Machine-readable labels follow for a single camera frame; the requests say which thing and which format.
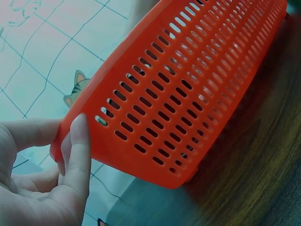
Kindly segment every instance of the wooden surface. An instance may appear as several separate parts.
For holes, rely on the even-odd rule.
[[[136,179],[111,226],[301,225],[301,19],[289,16],[232,120],[176,190]]]

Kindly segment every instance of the orange plastic basket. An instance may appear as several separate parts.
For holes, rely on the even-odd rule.
[[[161,0],[104,62],[61,123],[50,152],[85,113],[92,157],[177,188],[254,78],[286,0]]]

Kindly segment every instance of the finger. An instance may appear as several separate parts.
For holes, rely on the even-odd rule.
[[[32,146],[51,144],[56,136],[60,120],[25,119],[3,122],[9,134],[16,143],[17,151]]]
[[[63,184],[74,189],[84,199],[89,192],[91,151],[87,118],[81,114],[70,129],[71,155]]]
[[[82,220],[89,194],[91,171],[91,152],[89,131],[85,115],[76,118],[70,129],[71,155],[68,168],[62,182],[48,195],[51,200],[60,203],[79,221]]]
[[[62,162],[63,162],[63,165],[62,165],[62,162],[59,162],[59,164],[61,164],[63,167],[63,171],[60,171],[60,173],[62,175],[65,175],[65,172],[68,168],[68,165],[69,165],[69,159],[70,159],[70,155],[71,155],[71,148],[72,148],[72,144],[71,144],[71,136],[70,136],[70,133],[67,134],[67,136],[65,137],[65,139],[62,141],[62,145],[61,145],[61,150],[62,150],[62,156],[63,156],[63,159],[62,159]]]
[[[19,190],[47,193],[57,186],[58,176],[59,171],[57,166],[55,166],[40,173],[13,174],[12,178]]]

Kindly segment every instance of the printed line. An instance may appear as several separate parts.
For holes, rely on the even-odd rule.
[[[97,221],[97,219],[95,217],[93,217],[91,214],[89,214],[87,211],[85,211],[85,213]]]
[[[52,13],[47,17],[47,19],[49,17],[52,16],[52,14],[55,12],[55,10],[60,7],[63,3],[64,3],[65,0],[62,0],[61,3],[54,8],[54,10],[52,11]],[[30,40],[33,38],[33,36],[36,34],[36,32],[41,28],[41,26],[45,23],[45,21],[36,29],[36,31],[31,35],[31,37],[29,38],[29,40],[27,41],[25,47],[24,47],[24,50],[23,50],[23,53],[21,55],[21,61],[20,61],[20,66],[15,70],[15,72],[12,74],[12,76],[10,77],[10,79],[8,80],[7,84],[4,86],[3,90],[5,90],[5,88],[8,86],[9,82],[11,81],[11,79],[14,77],[14,75],[16,74],[16,72],[21,68],[21,65],[22,65],[22,60],[23,60],[23,55],[24,55],[24,52],[26,50],[26,47],[28,45],[28,43],[30,42]]]
[[[49,70],[49,73],[48,73],[48,75],[47,75],[47,78],[46,78],[46,82],[45,82],[45,86],[44,86],[44,89],[42,90],[42,92],[38,95],[38,97],[33,101],[33,103],[32,103],[32,105],[29,107],[29,109],[27,110],[27,112],[25,113],[25,115],[27,115],[27,113],[31,110],[31,108],[32,108],[32,106],[35,104],[35,102],[39,99],[39,97],[43,94],[43,92],[46,90],[46,85],[47,85],[47,80],[48,80],[48,77],[49,77],[49,75],[50,75],[50,73],[51,73],[51,71],[52,71],[52,68],[54,67],[54,65],[55,65],[55,63],[56,63],[56,61],[57,61],[57,59],[59,58],[59,56],[60,56],[60,54],[63,52],[63,50],[66,48],[66,46],[74,39],[74,37],[83,29],[83,27],[87,24],[87,23],[89,23],[102,9],[104,8],[104,6],[103,7],[101,7],[101,9],[93,16],[93,17],[91,17],[87,22],[85,22],[83,25],[82,25],[82,27],[79,29],[79,31],[78,32],[76,32],[76,34],[66,43],[66,45],[61,49],[61,51],[58,53],[58,55],[56,56],[56,58],[55,58],[55,60],[54,60],[54,62],[52,63],[52,65],[51,65],[51,68],[50,68],[50,70]]]
[[[11,47],[12,48],[12,50],[14,50],[20,57],[21,57],[21,55],[18,53],[18,51],[15,49],[15,48],[13,48],[12,46],[11,46],[11,44],[8,42],[8,41],[6,41],[6,40],[4,40],[5,41],[5,43],[7,43],[8,45],[9,45],[9,47]],[[32,66],[32,64],[31,63],[29,63],[24,57],[23,57],[23,60],[36,72],[36,73],[38,73],[43,79],[46,79],[46,77],[45,76],[43,76],[35,67],[33,67]],[[58,87],[56,87],[52,82],[50,82],[50,81],[48,81],[48,83],[49,84],[51,84],[57,91],[59,91],[61,94],[63,94],[64,96],[66,95],[65,93],[63,93]]]
[[[24,163],[26,163],[26,162],[28,162],[28,161],[29,161],[29,159],[25,160],[24,162],[20,163],[19,165],[14,166],[13,169],[14,169],[14,168],[17,168],[18,166],[21,166],[22,164],[24,164]]]
[[[41,166],[41,164],[45,161],[45,159],[50,156],[50,154],[47,154],[46,157],[40,162],[39,166]]]
[[[44,20],[43,17],[41,17],[40,15],[38,14],[35,14],[37,17],[39,17],[40,19],[42,19],[43,21],[45,21],[47,24],[49,24],[50,26],[52,26],[53,28],[57,29],[59,32],[61,32],[63,35],[67,36],[68,38],[72,39],[71,36],[69,36],[68,34],[66,34],[64,31],[62,31],[61,29],[59,29],[58,27],[56,27],[55,25],[53,25],[52,23],[50,23],[49,21],[47,20]],[[80,45],[82,48],[84,48],[85,50],[87,50],[89,53],[91,53],[93,56],[95,56],[96,58],[98,58],[99,60],[102,60],[104,62],[104,60],[99,57],[97,54],[93,53],[91,50],[89,50],[87,47],[85,47],[84,45],[80,44],[78,41],[76,41],[75,39],[73,39],[73,41],[75,43],[77,43],[78,45]]]
[[[102,167],[104,166],[104,164],[102,164],[96,171],[94,174],[96,174]]]
[[[113,194],[112,192],[110,192],[109,191],[109,189],[107,188],[107,186],[101,181],[101,179],[99,179],[98,177],[96,177],[94,174],[93,174],[93,177],[95,177],[103,186],[104,186],[104,188],[107,190],[107,192],[110,194],[110,195],[112,195],[112,196],[114,196],[114,197],[116,197],[116,198],[118,198],[118,199],[121,199],[121,197],[119,197],[118,195],[115,195],[115,194]]]
[[[112,8],[110,8],[108,6],[106,6],[106,8],[108,8],[109,10],[113,11],[114,13],[118,14],[119,16],[121,16],[121,17],[123,17],[123,18],[125,18],[127,20],[127,18],[124,15],[120,14],[119,12],[113,10]]]
[[[1,89],[1,92],[4,94],[4,95],[6,95],[6,97],[10,100],[10,102],[19,110],[19,112],[21,112],[21,114],[23,115],[23,116],[25,116],[24,115],[24,113],[21,111],[21,109],[9,98],[9,96],[4,92],[4,90],[3,89]]]

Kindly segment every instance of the oval hole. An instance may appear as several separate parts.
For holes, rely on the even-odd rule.
[[[167,153],[166,151],[164,151],[164,150],[161,149],[161,148],[158,150],[158,152],[159,152],[161,155],[163,155],[164,157],[166,157],[166,158],[168,158],[168,157],[170,156],[169,153]]]
[[[120,131],[116,130],[116,131],[115,131],[115,134],[116,134],[119,138],[121,138],[122,140],[127,140],[127,136],[124,135],[123,133],[121,133]]]
[[[161,166],[164,165],[164,162],[161,159],[159,159],[158,157],[154,156],[152,159],[159,165],[161,165]]]

